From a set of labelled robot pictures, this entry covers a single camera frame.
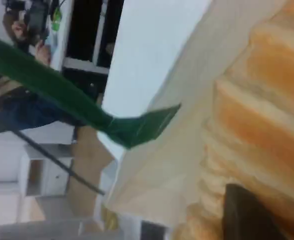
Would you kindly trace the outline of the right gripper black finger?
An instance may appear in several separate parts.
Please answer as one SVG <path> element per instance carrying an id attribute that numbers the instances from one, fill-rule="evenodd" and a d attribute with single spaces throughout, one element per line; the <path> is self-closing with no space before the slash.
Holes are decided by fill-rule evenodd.
<path id="1" fill-rule="evenodd" d="M 285 240 L 270 212 L 246 188 L 226 185 L 223 211 L 224 240 Z"/>

